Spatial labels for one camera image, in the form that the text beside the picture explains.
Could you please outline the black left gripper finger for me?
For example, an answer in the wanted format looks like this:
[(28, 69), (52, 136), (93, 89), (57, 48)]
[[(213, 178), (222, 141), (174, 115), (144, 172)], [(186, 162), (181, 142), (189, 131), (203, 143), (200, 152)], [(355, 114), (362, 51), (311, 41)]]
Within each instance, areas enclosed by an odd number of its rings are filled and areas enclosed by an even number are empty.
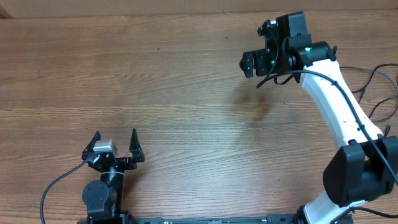
[(83, 150), (83, 153), (89, 153), (92, 152), (95, 146), (95, 143), (101, 139), (101, 134), (99, 131), (96, 131), (92, 140), (89, 142), (89, 144), (85, 147)]
[(137, 131), (135, 128), (132, 129), (129, 152), (132, 154), (135, 162), (145, 161), (145, 155), (139, 143)]

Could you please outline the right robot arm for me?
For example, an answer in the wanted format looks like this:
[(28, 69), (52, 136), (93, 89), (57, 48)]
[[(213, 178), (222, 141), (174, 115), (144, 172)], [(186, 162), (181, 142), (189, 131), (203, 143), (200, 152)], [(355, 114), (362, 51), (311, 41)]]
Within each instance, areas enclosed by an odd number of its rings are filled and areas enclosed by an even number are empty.
[(397, 185), (397, 137), (386, 136), (348, 88), (336, 48), (313, 42), (302, 12), (266, 20), (257, 30), (264, 48), (243, 53), (248, 78), (295, 80), (325, 120), (336, 153), (323, 171), (323, 192), (296, 213), (268, 215), (267, 223), (351, 223), (351, 214)]

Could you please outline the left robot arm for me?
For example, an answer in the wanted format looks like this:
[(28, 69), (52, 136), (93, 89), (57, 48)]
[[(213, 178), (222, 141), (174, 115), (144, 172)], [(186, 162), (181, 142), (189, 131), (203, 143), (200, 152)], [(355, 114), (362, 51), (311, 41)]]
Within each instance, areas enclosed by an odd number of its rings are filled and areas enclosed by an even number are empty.
[(102, 140), (100, 132), (82, 152), (82, 159), (100, 173), (98, 180), (89, 182), (82, 191), (86, 205), (87, 223), (135, 223), (129, 212), (122, 210), (125, 171), (134, 170), (145, 161), (136, 129), (132, 130), (129, 157), (117, 157), (118, 150), (112, 140)]

